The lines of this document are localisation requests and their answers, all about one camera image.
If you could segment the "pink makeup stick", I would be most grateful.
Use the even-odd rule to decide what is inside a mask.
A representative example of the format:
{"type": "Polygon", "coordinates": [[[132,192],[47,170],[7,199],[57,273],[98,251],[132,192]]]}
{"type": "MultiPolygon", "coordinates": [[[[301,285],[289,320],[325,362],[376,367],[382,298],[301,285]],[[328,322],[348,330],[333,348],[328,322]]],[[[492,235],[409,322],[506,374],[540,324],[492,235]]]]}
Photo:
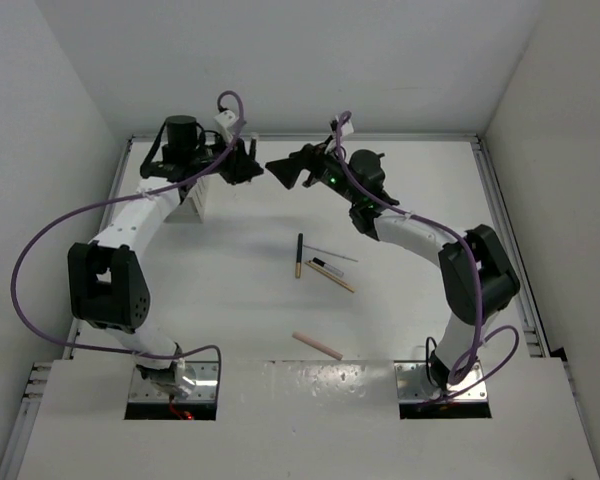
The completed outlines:
{"type": "Polygon", "coordinates": [[[307,345],[307,346],[309,346],[309,347],[311,347],[311,348],[313,348],[313,349],[315,349],[315,350],[317,350],[317,351],[319,351],[319,352],[321,352],[321,353],[329,356],[330,358],[333,358],[333,359],[335,359],[337,361],[341,361],[343,359],[343,354],[342,353],[340,353],[340,352],[338,352],[338,351],[336,351],[336,350],[334,350],[334,349],[332,349],[332,348],[324,345],[323,343],[321,343],[321,342],[319,342],[319,341],[317,341],[317,340],[315,340],[315,339],[313,339],[313,338],[311,338],[311,337],[309,337],[307,335],[304,335],[304,334],[302,334],[300,332],[293,332],[292,333],[292,337],[295,340],[297,340],[297,341],[299,341],[299,342],[301,342],[301,343],[303,343],[303,344],[305,344],[305,345],[307,345]]]}

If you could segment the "black double ended concealer stick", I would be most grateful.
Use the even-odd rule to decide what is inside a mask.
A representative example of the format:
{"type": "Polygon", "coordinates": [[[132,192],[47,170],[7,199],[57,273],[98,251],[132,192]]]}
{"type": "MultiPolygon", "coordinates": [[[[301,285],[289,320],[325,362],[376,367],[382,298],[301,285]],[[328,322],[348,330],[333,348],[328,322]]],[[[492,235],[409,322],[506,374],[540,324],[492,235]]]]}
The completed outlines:
{"type": "Polygon", "coordinates": [[[249,158],[253,161],[256,160],[258,141],[259,141],[259,135],[255,132],[253,132],[250,135],[250,143],[249,143],[249,158]]]}

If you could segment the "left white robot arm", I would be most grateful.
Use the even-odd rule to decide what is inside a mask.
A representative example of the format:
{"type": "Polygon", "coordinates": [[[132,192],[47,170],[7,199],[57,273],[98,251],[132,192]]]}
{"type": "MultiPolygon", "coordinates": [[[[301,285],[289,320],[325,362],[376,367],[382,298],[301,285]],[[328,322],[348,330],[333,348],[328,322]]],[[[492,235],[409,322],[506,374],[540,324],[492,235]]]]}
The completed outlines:
{"type": "Polygon", "coordinates": [[[168,117],[140,166],[136,199],[88,243],[68,252],[72,313],[131,351],[141,377],[173,398],[195,387],[180,346],[149,317],[151,296],[141,258],[164,221],[188,201],[187,178],[202,171],[237,185],[262,174],[256,145],[235,135],[239,117],[223,110],[209,142],[196,118],[168,117]]]}

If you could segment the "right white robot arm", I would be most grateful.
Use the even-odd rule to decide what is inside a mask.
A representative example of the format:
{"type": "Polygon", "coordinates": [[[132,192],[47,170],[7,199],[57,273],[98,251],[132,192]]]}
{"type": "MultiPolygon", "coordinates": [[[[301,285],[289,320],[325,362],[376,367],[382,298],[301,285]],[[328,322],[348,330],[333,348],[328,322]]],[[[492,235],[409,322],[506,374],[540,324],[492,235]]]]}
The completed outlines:
{"type": "Polygon", "coordinates": [[[303,185],[321,183],[351,204],[356,229],[400,246],[439,268],[451,317],[440,342],[428,354],[426,386],[444,390],[460,383],[477,360],[491,318],[519,292],[520,282],[495,231],[484,224],[463,234],[415,214],[401,213],[384,189],[381,154],[362,149],[349,161],[331,142],[303,146],[266,169],[287,189],[301,173],[303,185]]]}

